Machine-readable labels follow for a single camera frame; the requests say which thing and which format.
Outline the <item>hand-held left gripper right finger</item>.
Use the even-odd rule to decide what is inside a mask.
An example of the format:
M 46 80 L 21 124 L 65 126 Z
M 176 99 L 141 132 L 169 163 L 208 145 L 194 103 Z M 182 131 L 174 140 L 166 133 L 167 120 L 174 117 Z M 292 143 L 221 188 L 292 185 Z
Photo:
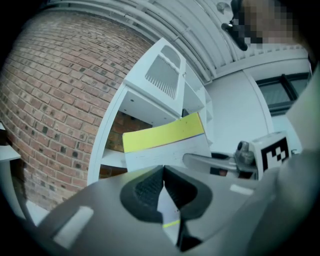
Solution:
M 273 199 L 273 172 L 262 180 L 164 166 L 165 187 L 180 211 L 175 244 L 165 252 L 259 252 L 261 224 Z

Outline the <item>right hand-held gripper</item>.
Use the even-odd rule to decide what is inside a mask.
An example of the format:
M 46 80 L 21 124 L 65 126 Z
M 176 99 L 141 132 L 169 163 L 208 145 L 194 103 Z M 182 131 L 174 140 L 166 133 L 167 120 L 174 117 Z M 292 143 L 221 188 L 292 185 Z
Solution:
M 239 179 L 261 180 L 266 170 L 280 167 L 291 157 L 287 133 L 269 133 L 250 142 L 240 141 L 235 153 L 212 152 L 211 157 L 186 153 L 184 165 L 198 172 Z

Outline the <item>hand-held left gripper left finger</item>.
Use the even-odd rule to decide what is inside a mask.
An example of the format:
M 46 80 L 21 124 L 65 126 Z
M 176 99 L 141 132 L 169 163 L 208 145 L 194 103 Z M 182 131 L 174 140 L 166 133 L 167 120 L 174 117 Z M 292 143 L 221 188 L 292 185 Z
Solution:
M 39 225 L 69 256 L 177 256 L 155 204 L 158 165 L 97 181 L 52 210 Z

